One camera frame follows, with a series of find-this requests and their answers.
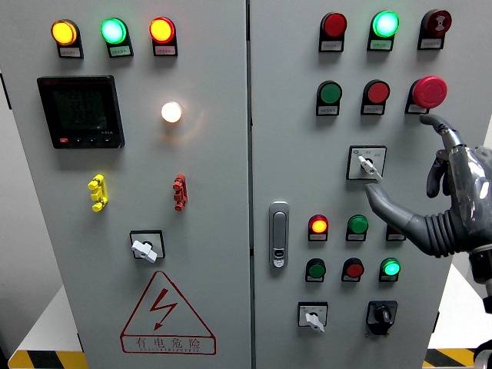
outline black selector switch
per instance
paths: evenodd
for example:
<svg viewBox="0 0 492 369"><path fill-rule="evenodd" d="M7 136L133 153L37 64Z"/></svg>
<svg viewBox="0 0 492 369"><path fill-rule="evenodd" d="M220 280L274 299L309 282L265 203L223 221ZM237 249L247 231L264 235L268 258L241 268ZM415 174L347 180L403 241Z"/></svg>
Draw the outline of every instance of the black selector switch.
<svg viewBox="0 0 492 369"><path fill-rule="evenodd" d="M369 301L366 324L376 336L388 334L394 324L398 303L396 301Z"/></svg>

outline emergency stop button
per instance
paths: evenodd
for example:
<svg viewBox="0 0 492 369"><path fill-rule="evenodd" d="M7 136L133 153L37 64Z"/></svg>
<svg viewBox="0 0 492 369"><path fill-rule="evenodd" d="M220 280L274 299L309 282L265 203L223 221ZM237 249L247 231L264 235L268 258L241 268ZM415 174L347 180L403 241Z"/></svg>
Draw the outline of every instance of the emergency stop button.
<svg viewBox="0 0 492 369"><path fill-rule="evenodd" d="M408 94L405 114L427 114L446 98L446 81L436 75L428 75L412 84Z"/></svg>

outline red push button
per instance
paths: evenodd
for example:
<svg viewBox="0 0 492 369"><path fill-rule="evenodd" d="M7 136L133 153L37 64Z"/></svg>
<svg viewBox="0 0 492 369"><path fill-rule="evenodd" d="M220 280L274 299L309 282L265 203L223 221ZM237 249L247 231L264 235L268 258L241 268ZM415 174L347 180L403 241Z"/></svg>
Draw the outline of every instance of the red push button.
<svg viewBox="0 0 492 369"><path fill-rule="evenodd" d="M390 97L390 87L382 81L377 81L367 90L367 97L372 103L380 104Z"/></svg>
<svg viewBox="0 0 492 369"><path fill-rule="evenodd" d="M328 36L339 38L345 33L346 29L347 19L343 14L330 13L324 17L323 30Z"/></svg>
<svg viewBox="0 0 492 369"><path fill-rule="evenodd" d="M347 268L347 275L351 278L359 278L364 273L364 267L359 264L353 264Z"/></svg>
<svg viewBox="0 0 492 369"><path fill-rule="evenodd" d="M425 32L433 37L442 37L451 27L451 14L445 10L431 10L422 20Z"/></svg>
<svg viewBox="0 0 492 369"><path fill-rule="evenodd" d="M364 266L361 259L350 258L344 262L341 280L342 282L360 282L362 274L364 274Z"/></svg>
<svg viewBox="0 0 492 369"><path fill-rule="evenodd" d="M412 98L418 106L431 109L439 106L447 95L446 81L436 75L428 75L415 84Z"/></svg>

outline orange indicator light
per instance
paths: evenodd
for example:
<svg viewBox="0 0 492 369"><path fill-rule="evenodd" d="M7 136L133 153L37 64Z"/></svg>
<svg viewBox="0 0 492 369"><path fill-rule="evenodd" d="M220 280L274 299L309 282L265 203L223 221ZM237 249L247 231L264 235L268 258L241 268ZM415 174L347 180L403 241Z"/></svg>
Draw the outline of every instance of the orange indicator light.
<svg viewBox="0 0 492 369"><path fill-rule="evenodd" d="M151 22L148 31L155 42L165 44L174 38L175 25L170 19L159 17Z"/></svg>
<svg viewBox="0 0 492 369"><path fill-rule="evenodd" d="M68 46L77 40L77 30L70 21L60 19L52 25L52 36L60 45Z"/></svg>

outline electrical hazard triangle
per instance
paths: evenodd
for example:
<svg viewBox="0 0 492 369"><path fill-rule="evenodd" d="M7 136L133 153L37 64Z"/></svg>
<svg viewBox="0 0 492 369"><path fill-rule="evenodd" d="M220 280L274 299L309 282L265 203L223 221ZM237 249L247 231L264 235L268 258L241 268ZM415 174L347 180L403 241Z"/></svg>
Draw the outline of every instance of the electrical hazard triangle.
<svg viewBox="0 0 492 369"><path fill-rule="evenodd" d="M148 282L120 338L128 354L216 354L215 336L163 271Z"/></svg>

